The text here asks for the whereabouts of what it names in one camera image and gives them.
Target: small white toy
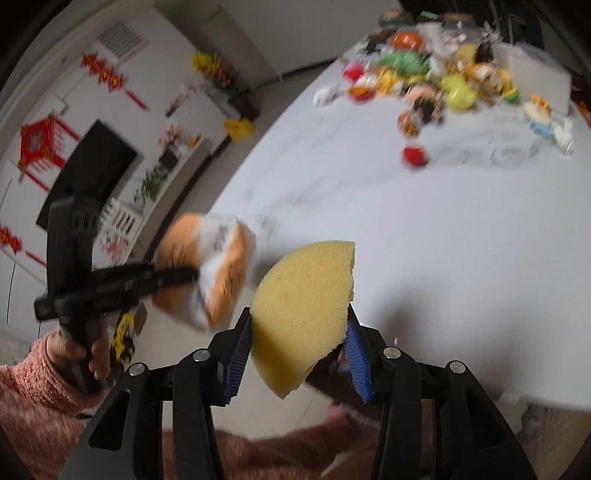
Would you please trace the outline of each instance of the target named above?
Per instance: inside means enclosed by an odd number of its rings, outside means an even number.
[[[318,89],[318,91],[314,95],[314,100],[312,101],[312,103],[316,108],[326,106],[334,102],[338,96],[339,86],[328,85],[326,87]]]
[[[552,133],[554,135],[554,142],[556,148],[563,155],[572,155],[573,153],[573,123],[570,120],[565,120],[563,125],[557,122],[552,122]]]
[[[375,73],[364,73],[357,82],[355,82],[356,87],[367,87],[371,89],[375,89],[376,85],[378,84],[379,77]]]

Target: orange and white plush toy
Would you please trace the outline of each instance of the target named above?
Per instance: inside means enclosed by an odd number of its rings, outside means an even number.
[[[235,217],[183,215],[158,246],[155,266],[190,266],[199,270],[199,279],[193,285],[156,292],[152,303],[195,327],[226,328],[254,248],[254,234]]]

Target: blue gripper pad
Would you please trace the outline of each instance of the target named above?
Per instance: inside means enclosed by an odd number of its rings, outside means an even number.
[[[365,334],[359,325],[359,320],[349,305],[347,337],[345,338],[345,354],[349,361],[351,376],[355,391],[363,399],[363,403],[369,404],[374,389],[371,384],[371,351],[365,338]]]

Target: table surface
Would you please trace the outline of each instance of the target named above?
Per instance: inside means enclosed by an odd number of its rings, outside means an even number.
[[[416,360],[459,359],[488,388],[591,407],[591,134],[574,154],[537,137],[520,107],[444,113],[402,164],[405,105],[339,98],[330,66],[267,132],[213,207],[257,234],[254,270],[296,247],[356,242],[353,307]]]

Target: white box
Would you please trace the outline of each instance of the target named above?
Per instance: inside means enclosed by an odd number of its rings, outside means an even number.
[[[535,47],[523,48],[498,43],[495,45],[495,60],[509,70],[513,85],[519,88],[523,100],[532,95],[548,102],[552,110],[566,116],[569,114],[571,75],[552,59],[547,52]]]

